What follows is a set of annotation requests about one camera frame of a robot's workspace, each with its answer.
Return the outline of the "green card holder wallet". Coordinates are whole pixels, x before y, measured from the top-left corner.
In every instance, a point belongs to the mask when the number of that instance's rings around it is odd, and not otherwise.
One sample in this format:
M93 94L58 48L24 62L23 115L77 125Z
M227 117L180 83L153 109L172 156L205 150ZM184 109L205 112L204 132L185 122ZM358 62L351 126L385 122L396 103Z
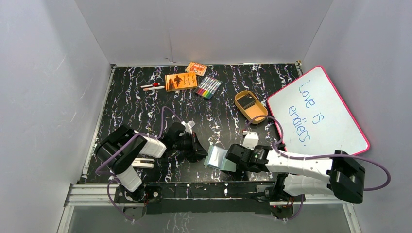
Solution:
M237 165L226 159L228 150L210 144L204 165L220 171L235 172Z

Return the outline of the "black credit cards stack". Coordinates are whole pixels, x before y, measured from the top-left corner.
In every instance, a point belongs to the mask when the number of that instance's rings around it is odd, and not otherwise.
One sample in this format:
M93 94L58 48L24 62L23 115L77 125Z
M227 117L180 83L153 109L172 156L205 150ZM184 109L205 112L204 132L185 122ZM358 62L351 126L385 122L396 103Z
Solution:
M255 104L256 100L251 94L246 94L240 99L238 99L238 103L243 109L247 109Z

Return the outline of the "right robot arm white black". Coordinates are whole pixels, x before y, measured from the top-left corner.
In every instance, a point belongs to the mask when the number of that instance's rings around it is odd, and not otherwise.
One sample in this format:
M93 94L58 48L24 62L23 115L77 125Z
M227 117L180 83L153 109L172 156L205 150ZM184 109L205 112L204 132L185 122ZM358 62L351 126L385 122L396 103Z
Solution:
M365 168L343 151L317 158L269 146L257 145L251 150L233 144L225 157L239 170L277 173L274 196L280 201L299 195L324 194L348 203L363 202Z

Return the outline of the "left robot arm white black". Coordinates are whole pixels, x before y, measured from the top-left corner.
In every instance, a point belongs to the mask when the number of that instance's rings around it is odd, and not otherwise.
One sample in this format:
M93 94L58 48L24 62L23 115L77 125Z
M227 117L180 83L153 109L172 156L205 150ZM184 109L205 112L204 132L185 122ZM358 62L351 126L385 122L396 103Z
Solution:
M143 181L133 168L139 155L159 159L169 151L182 151L188 159L198 161L208 153L201 145L192 126L185 122L174 122L160 138L152 138L121 125L106 137L95 149L95 155L109 168L126 195L133 202L143 200Z

